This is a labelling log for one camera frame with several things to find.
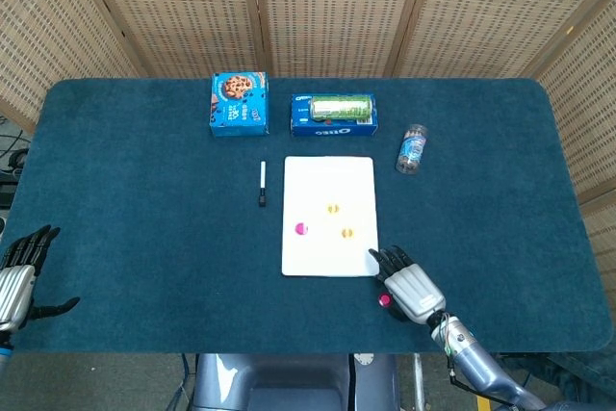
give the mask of wicker screen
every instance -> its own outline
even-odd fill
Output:
[[[612,319],[616,321],[616,205],[602,209],[584,221],[612,310]]]
[[[276,75],[383,75],[404,0],[267,1]]]
[[[616,0],[538,77],[576,191],[616,178]]]
[[[256,69],[246,0],[106,1],[156,76]]]
[[[582,0],[424,0],[402,76],[516,76]]]
[[[0,6],[0,110],[26,130],[34,129],[56,82],[137,74],[92,0],[0,0]]]

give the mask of table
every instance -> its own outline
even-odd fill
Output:
[[[375,94],[372,138],[292,138],[294,92]],[[35,293],[78,295],[15,344],[46,351],[315,353],[436,349],[370,278],[280,272],[289,155],[374,159],[381,245],[398,244],[492,351],[596,349],[602,285],[548,97],[530,80],[271,79],[270,135],[214,139],[210,81],[68,80],[49,91],[3,246],[62,232]],[[428,130],[395,171],[407,124]],[[268,161],[268,206],[257,204]]]

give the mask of robotic arm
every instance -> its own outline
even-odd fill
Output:
[[[599,409],[577,403],[561,403],[546,408],[541,399],[518,385],[503,371],[464,324],[446,311],[443,293],[402,249],[397,246],[390,250],[370,249],[370,254],[380,268],[376,278],[385,285],[395,301],[390,308],[399,310],[411,321],[427,324],[432,339],[448,357],[449,381],[453,385],[500,403],[503,405],[500,409]],[[467,377],[474,390],[457,380],[455,367]]]
[[[47,249],[60,233],[60,228],[43,226],[39,231],[15,241],[7,249],[0,264],[0,376],[6,369],[13,345],[11,336],[28,320],[56,317],[79,302],[74,297],[59,306],[34,307],[33,290]]]

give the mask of white board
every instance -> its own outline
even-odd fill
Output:
[[[285,159],[282,273],[372,276],[378,249],[371,158]]]

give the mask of cookie box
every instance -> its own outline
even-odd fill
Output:
[[[215,137],[268,133],[268,75],[221,72],[212,76],[210,128]]]
[[[378,128],[376,101],[372,99],[372,114],[363,120],[326,119],[314,120],[310,117],[310,105],[316,94],[299,93],[293,95],[291,102],[291,133],[296,137],[340,137],[373,135]]]

